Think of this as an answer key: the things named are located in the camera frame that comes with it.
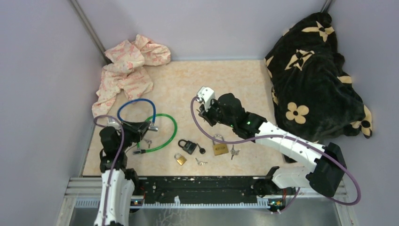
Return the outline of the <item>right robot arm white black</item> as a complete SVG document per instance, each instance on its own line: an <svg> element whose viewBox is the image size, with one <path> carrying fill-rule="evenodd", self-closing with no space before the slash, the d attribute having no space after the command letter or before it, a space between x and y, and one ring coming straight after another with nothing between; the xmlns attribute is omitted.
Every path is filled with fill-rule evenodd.
<svg viewBox="0 0 399 226"><path fill-rule="evenodd" d="M194 101L200 103L199 117L210 126L222 124L240 137L238 143L254 142L274 148L281 154L301 164L297 168L276 167L265 181L265 189L277 194L283 188L309 187L317 193L333 198L347 174L341 149L329 143L327 146L312 143L275 126L266 118L247 112L232 93L218 99L209 87L202 87Z"/></svg>

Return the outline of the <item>blue cable lock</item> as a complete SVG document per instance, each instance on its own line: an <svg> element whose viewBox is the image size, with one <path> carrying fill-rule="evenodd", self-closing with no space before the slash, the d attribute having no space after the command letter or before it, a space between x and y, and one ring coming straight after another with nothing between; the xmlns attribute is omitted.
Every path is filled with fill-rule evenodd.
<svg viewBox="0 0 399 226"><path fill-rule="evenodd" d="M154 124L155 124L155 118L156 118L156 106L155 106L155 104L154 104L151 100L149 100L149 99L147 99L147 98L138 98L138 99L134 99L134 100L129 100L129 101L127 101L126 103L124 103L124 104L118 109L118 111L117 111L117 118L118 118L118 120L119 120L120 122L125 122L125 120L123 120L122 117L121 117L121 111L122 111L126 106L128 106L129 104L133 104L133 103L136 103L136 102L147 102L147 103L149 103L149 104L152 106L152 122L151 122L150 125L149 125L149 130L150 130L150 131L154 131L154 132L158 132L158 131L159 131L159 128L158 128L157 126L154 125Z"/></svg>

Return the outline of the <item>small padlock keys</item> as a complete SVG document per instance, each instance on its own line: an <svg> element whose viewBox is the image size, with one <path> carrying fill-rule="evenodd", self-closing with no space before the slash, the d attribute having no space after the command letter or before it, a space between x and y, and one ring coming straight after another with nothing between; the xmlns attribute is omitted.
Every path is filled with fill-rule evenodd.
<svg viewBox="0 0 399 226"><path fill-rule="evenodd" d="M195 160L196 160L196 162L197 162L197 164L199 165L199 166L202 166L202 165L205 165L205 164L207 164L207 162L206 161L200 161L199 159L197 159L197 158L195 158Z"/></svg>

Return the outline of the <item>black padlock key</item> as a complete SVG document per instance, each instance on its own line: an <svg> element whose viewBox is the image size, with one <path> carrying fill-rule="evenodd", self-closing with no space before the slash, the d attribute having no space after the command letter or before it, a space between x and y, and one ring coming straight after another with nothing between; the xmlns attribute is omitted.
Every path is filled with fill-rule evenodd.
<svg viewBox="0 0 399 226"><path fill-rule="evenodd" d="M199 144L197 144L197 146L198 146L198 148L199 148L200 154L205 154L205 153L206 153L205 148L201 147Z"/></svg>

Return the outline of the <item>small brass padlock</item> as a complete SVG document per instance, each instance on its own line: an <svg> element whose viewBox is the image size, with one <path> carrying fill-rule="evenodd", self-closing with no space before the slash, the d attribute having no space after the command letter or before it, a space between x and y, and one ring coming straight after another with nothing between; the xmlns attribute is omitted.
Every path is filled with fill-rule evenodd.
<svg viewBox="0 0 399 226"><path fill-rule="evenodd" d="M174 159L176 160L176 162L177 162L180 166L183 166L183 165L187 162L187 159L186 159L183 155L181 155L181 154L179 154L179 153L176 153L176 154L174 155Z"/></svg>

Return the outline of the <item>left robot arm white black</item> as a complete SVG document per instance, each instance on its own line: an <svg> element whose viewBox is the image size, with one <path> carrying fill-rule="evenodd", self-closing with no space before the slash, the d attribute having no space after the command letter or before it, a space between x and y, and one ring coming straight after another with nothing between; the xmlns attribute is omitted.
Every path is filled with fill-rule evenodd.
<svg viewBox="0 0 399 226"><path fill-rule="evenodd" d="M99 132L101 144L101 198L95 226L127 226L129 215L144 203L144 188L137 172L127 167L125 153L139 143L151 127L149 121L106 126Z"/></svg>

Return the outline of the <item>large brass padlock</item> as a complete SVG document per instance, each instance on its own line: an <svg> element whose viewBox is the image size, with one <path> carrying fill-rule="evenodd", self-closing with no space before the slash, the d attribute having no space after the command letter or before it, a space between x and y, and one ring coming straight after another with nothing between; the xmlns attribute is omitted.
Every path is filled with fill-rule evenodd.
<svg viewBox="0 0 399 226"><path fill-rule="evenodd" d="M227 144L220 143L219 141L215 141L215 140L213 140L212 143L213 143L214 156L227 154L229 152Z"/></svg>

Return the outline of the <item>black padlock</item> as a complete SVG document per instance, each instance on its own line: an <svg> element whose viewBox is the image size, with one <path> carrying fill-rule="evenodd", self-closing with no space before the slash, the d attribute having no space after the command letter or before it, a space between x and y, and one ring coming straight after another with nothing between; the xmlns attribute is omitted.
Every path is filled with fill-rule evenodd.
<svg viewBox="0 0 399 226"><path fill-rule="evenodd" d="M189 155L192 155L198 145L192 141L180 139L178 141L178 146Z"/></svg>

